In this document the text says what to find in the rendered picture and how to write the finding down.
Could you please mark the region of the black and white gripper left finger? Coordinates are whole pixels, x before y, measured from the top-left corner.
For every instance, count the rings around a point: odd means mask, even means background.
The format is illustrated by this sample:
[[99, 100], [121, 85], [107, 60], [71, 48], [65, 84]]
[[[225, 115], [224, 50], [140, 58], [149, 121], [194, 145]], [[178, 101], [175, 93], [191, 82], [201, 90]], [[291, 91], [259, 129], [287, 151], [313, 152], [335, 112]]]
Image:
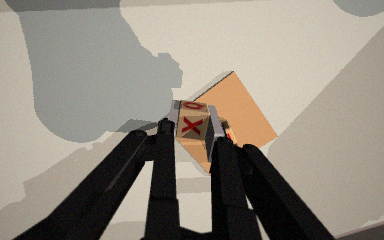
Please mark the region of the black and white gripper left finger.
[[157, 134], [129, 132], [48, 217], [12, 240], [99, 240], [145, 161], [154, 162], [144, 240], [181, 240], [174, 147], [179, 103], [172, 99]]

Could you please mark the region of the tan square mat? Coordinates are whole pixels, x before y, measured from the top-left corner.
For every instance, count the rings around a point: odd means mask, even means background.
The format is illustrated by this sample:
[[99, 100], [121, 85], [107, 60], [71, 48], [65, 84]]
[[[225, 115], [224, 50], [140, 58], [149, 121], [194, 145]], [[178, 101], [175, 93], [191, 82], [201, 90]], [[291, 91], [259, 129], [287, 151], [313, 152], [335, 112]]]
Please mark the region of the tan square mat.
[[[193, 102], [214, 105], [220, 122], [228, 121], [241, 148], [244, 144], [260, 148], [278, 137], [234, 71]], [[176, 138], [209, 173], [205, 140]]]

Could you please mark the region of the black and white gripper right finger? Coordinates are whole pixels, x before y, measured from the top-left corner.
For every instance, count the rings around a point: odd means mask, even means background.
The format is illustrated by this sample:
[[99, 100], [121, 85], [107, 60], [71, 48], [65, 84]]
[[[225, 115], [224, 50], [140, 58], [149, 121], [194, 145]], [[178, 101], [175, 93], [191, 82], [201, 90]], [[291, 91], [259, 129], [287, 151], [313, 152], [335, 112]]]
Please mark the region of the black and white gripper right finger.
[[258, 217], [269, 240], [336, 240], [260, 149], [235, 146], [215, 106], [208, 108], [212, 231], [224, 230], [226, 240], [263, 240]]

